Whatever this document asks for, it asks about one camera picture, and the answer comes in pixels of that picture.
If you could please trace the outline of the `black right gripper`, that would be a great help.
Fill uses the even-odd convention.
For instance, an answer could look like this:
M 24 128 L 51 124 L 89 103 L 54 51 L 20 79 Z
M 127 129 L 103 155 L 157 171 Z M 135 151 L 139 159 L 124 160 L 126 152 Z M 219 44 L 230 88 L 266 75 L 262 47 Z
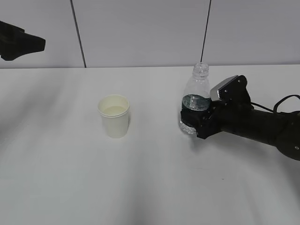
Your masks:
M 181 121 L 185 125 L 195 128 L 198 138 L 207 139 L 222 132 L 222 123 L 218 116 L 224 107 L 225 104 L 212 104 L 205 111 L 183 109 L 180 112 Z

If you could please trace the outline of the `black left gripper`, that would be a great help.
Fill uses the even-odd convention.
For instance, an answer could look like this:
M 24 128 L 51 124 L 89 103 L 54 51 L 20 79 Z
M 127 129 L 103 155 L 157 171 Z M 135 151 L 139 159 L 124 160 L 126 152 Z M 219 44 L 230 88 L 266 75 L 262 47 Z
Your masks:
M 45 39 L 24 32 L 20 27 L 0 22 L 0 56 L 3 60 L 13 61 L 45 50 Z

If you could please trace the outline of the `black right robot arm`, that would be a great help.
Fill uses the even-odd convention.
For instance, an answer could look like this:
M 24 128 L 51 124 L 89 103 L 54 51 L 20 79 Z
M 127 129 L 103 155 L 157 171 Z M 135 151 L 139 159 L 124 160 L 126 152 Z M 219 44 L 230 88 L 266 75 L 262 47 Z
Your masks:
M 283 155 L 300 159 L 300 113 L 273 113 L 233 105 L 210 107 L 206 111 L 182 109 L 180 118 L 206 139 L 227 132 L 276 147 Z

